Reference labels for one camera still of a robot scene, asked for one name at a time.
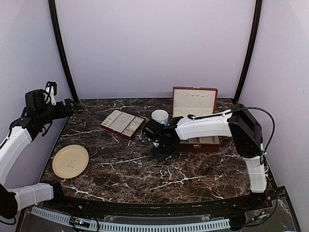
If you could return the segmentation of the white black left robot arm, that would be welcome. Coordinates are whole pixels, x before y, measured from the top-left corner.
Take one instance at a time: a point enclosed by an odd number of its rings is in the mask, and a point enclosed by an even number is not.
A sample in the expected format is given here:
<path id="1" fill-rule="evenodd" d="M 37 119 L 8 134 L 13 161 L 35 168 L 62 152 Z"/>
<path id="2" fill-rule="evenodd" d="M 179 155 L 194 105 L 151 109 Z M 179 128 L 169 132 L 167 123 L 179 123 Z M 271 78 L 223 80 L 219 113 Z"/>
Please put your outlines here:
<path id="1" fill-rule="evenodd" d="M 50 184 L 5 188 L 8 174 L 22 152 L 40 133 L 45 136 L 54 120 L 72 116 L 76 104 L 71 99 L 55 101 L 54 87 L 30 91 L 25 101 L 22 116 L 11 123 L 0 145 L 0 215 L 5 219 L 13 219 L 18 211 L 44 201 L 58 211 L 68 207 L 68 199 L 54 192 Z"/>

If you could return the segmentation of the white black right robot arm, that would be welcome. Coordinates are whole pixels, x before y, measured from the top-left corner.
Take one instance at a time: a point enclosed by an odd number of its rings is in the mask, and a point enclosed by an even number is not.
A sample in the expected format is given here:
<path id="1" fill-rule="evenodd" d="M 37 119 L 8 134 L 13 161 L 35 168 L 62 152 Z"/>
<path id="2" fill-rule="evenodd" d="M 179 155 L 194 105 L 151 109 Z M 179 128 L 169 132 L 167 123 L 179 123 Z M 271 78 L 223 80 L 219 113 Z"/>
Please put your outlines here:
<path id="1" fill-rule="evenodd" d="M 174 117 L 166 125 L 150 119 L 142 132 L 156 143 L 152 153 L 158 160 L 164 160 L 173 153 L 181 141 L 210 136 L 231 137 L 237 153 L 245 160 L 249 174 L 253 194 L 247 198 L 246 205 L 256 210 L 265 202 L 266 147 L 263 145 L 262 126 L 250 113 L 250 109 L 237 104 L 232 110 L 212 115 Z"/>

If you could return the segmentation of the brown jewelry tray insert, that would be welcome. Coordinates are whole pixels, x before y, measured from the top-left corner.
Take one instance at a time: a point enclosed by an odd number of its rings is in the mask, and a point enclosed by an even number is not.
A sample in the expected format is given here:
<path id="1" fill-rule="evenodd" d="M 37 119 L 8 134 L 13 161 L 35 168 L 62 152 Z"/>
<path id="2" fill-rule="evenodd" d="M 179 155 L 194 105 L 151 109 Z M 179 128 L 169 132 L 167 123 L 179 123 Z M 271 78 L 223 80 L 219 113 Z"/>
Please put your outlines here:
<path id="1" fill-rule="evenodd" d="M 132 140 L 142 128 L 145 119 L 119 110 L 112 111 L 100 124 L 100 126 L 116 135 Z"/>

